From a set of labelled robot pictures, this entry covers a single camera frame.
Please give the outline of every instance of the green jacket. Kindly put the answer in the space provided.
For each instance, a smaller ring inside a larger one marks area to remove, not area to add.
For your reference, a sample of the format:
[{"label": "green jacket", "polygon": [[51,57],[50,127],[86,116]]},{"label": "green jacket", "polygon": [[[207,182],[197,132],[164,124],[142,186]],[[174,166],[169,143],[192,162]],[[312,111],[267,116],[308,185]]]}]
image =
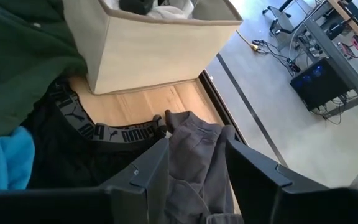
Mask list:
[{"label": "green jacket", "polygon": [[0,136],[10,134],[59,75],[86,64],[60,0],[0,0]]}]

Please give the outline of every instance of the concrete floor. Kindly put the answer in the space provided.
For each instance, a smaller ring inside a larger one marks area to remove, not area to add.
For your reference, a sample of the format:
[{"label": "concrete floor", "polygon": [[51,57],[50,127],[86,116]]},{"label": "concrete floor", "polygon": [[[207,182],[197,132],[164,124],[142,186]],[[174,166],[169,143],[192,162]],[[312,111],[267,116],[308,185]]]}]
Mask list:
[{"label": "concrete floor", "polygon": [[[244,19],[239,32],[248,40],[264,39],[277,45],[269,35],[273,16],[261,12],[268,5],[279,7],[283,2],[232,0]],[[310,9],[303,1],[299,3],[302,8],[295,3],[287,11],[293,15],[294,24],[304,18],[303,10]],[[309,113],[290,87],[291,76],[286,68],[270,55],[253,53],[237,34],[220,54],[289,168],[328,187],[350,186],[358,176],[358,106],[346,111],[336,126]],[[282,54],[287,56],[288,49]],[[248,145],[277,160],[217,59],[207,71]]]}]

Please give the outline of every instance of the gray fabric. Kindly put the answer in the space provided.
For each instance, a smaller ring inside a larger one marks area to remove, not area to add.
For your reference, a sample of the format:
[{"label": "gray fabric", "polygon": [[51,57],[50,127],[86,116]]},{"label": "gray fabric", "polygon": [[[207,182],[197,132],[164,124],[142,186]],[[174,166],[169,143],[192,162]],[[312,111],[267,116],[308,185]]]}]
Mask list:
[{"label": "gray fabric", "polygon": [[238,214],[215,214],[206,219],[206,224],[244,224],[241,215]]},{"label": "gray fabric", "polygon": [[206,223],[211,214],[233,213],[224,147],[234,128],[208,124],[191,111],[165,116],[172,136],[164,223]]}]

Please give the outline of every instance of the blue fabric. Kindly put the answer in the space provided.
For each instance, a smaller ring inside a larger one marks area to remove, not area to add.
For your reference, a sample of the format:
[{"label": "blue fabric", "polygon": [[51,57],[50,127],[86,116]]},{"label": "blue fabric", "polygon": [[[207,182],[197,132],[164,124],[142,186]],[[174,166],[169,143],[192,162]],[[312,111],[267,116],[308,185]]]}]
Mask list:
[{"label": "blue fabric", "polygon": [[25,189],[34,160],[34,142],[26,128],[0,137],[0,190]]}]

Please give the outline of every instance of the beige storage bin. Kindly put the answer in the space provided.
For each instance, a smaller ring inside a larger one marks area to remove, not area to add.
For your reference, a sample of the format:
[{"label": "beige storage bin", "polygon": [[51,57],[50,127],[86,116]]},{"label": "beige storage bin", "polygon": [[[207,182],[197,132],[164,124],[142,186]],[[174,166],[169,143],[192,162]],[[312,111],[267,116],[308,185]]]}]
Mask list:
[{"label": "beige storage bin", "polygon": [[103,0],[63,0],[95,94],[195,79],[242,20],[229,0],[199,0],[194,19],[153,19]]}]

